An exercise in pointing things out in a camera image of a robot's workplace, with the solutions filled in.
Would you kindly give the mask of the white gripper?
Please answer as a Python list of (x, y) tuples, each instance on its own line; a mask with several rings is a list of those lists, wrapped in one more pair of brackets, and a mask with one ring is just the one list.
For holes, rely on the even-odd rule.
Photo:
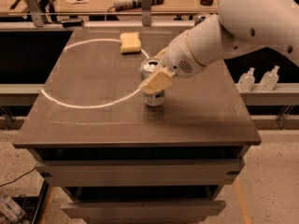
[(188, 30), (174, 38), (167, 48), (159, 51), (154, 57), (161, 59), (166, 67), (152, 72), (140, 71), (141, 83), (138, 88), (146, 94), (153, 94), (168, 89), (174, 84), (174, 76), (192, 77), (203, 72), (206, 67), (197, 62), (187, 44)]

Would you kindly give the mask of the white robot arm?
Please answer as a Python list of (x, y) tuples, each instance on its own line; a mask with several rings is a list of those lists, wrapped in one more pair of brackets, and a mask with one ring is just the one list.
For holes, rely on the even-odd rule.
[(220, 0), (218, 12), (174, 38), (162, 64), (139, 85), (152, 94), (173, 77), (191, 77), (218, 60), (268, 47), (299, 64), (299, 5), (293, 0)]

